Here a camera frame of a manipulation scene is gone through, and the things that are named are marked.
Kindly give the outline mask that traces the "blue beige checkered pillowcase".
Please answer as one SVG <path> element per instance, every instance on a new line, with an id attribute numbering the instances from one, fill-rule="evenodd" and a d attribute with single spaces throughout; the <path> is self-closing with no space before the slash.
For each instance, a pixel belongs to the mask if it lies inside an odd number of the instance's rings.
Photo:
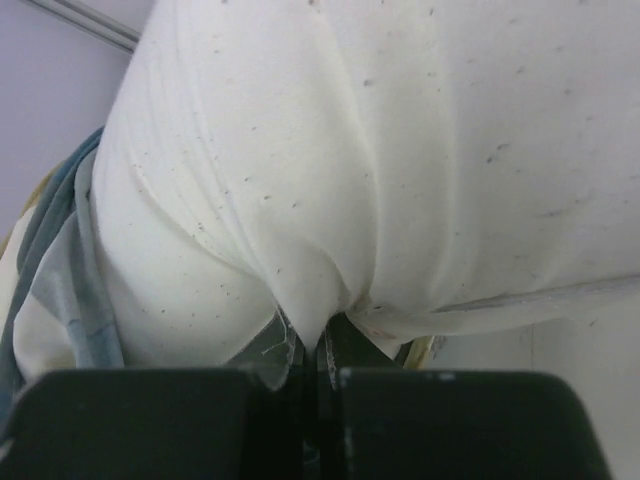
<path id="1" fill-rule="evenodd" d="M 28 298 L 41 302 L 70 341 L 77 368 L 121 368 L 124 358 L 114 311 L 98 271 L 89 196 L 103 134 L 92 133 L 44 182 L 18 243 L 17 285 L 1 336 L 1 409 L 26 383 L 14 334 Z"/>

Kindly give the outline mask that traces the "white pillow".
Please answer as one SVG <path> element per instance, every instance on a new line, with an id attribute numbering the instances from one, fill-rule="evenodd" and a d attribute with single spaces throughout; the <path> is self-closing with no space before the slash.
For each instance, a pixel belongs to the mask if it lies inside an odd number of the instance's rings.
<path id="1" fill-rule="evenodd" d="M 124 365 L 228 361 L 282 312 L 385 352 L 547 320 L 639 366 L 635 1 L 159 1 L 89 196 Z M 28 298 L 26 378 L 73 368 Z"/>

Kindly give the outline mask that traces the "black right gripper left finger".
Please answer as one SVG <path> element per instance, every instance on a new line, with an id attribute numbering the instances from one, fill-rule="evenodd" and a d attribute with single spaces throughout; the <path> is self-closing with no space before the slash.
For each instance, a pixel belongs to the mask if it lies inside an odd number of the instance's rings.
<path id="1" fill-rule="evenodd" d="M 5 479 L 298 479 L 302 348 L 277 316 L 215 368 L 60 370 L 1 438 Z"/>

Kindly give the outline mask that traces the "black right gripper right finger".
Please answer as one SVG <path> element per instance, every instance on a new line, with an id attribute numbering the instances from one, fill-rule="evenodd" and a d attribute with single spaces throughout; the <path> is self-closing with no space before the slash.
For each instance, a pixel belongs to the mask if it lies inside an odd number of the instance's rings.
<path id="1" fill-rule="evenodd" d="M 316 353 L 325 479 L 608 479 L 588 415 L 539 373 L 409 370 L 344 315 Z"/>

